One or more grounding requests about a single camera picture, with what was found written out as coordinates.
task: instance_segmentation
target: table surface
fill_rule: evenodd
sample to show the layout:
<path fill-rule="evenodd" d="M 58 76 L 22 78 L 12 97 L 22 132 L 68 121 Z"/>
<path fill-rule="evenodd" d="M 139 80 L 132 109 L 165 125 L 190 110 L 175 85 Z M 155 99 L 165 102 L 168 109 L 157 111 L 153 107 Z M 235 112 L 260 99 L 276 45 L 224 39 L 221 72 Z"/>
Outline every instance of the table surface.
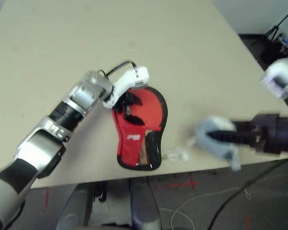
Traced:
<path fill-rule="evenodd" d="M 131 59 L 148 67 L 168 105 L 162 153 L 184 145 L 208 115 L 288 115 L 260 84 L 263 70 L 208 0 L 8 0 L 0 12 L 0 167 L 90 69 Z M 118 134 L 102 104 L 76 130 L 61 163 L 33 187 L 227 167 L 192 149 L 152 172 L 117 163 Z M 243 164 L 279 159 L 241 148 Z"/>

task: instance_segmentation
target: red pouch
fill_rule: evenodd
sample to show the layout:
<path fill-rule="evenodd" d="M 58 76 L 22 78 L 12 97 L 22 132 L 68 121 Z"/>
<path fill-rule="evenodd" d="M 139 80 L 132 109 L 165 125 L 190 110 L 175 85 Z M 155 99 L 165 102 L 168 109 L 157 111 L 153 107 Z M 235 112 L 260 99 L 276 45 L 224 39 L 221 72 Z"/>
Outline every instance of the red pouch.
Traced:
<path fill-rule="evenodd" d="M 144 121 L 135 125 L 124 119 L 124 112 L 112 110 L 119 135 L 117 159 L 127 169 L 154 170 L 161 164 L 161 137 L 165 128 L 168 108 L 163 96 L 154 88 L 130 90 L 143 105 L 130 105 L 131 115 Z"/>

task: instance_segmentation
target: black cable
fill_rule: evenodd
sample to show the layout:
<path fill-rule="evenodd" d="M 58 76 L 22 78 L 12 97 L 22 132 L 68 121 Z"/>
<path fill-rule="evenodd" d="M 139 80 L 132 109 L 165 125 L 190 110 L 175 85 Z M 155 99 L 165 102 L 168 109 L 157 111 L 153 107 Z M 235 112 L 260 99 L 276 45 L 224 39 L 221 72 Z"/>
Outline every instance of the black cable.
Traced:
<path fill-rule="evenodd" d="M 112 70 L 110 70 L 108 73 L 106 73 L 106 76 L 108 78 L 109 75 L 113 74 L 115 71 L 119 70 L 120 68 L 126 66 L 127 64 L 132 64 L 133 69 L 136 68 L 136 64 L 132 61 L 125 61 L 121 64 L 119 64 L 118 66 L 114 67 Z"/>
<path fill-rule="evenodd" d="M 5 228 L 3 230 L 9 229 L 13 225 L 13 223 L 20 217 L 21 213 L 24 210 L 24 205 L 25 205 L 25 200 L 21 203 L 17 215 L 7 224 L 7 226 L 5 226 Z"/>
<path fill-rule="evenodd" d="M 266 176 L 268 173 L 270 173 L 271 171 L 273 171 L 274 169 L 278 168 L 279 166 L 285 164 L 288 162 L 288 158 L 282 161 L 277 162 L 276 164 L 274 164 L 272 167 L 268 168 L 267 170 L 263 171 L 262 173 L 260 173 L 258 176 L 254 177 L 253 179 L 250 179 L 249 181 L 247 181 L 244 186 L 238 190 L 237 192 L 235 192 L 233 195 L 231 195 L 221 206 L 220 208 L 216 211 L 216 213 L 214 214 L 208 230 L 211 230 L 213 227 L 213 224 L 215 223 L 217 217 L 219 216 L 219 214 L 221 213 L 221 211 L 226 207 L 226 205 L 233 200 L 236 196 L 238 196 L 241 192 L 243 192 L 246 188 L 248 188 L 249 186 L 251 186 L 252 184 L 254 184 L 255 182 L 257 182 L 259 179 L 261 179 L 262 177 Z"/>

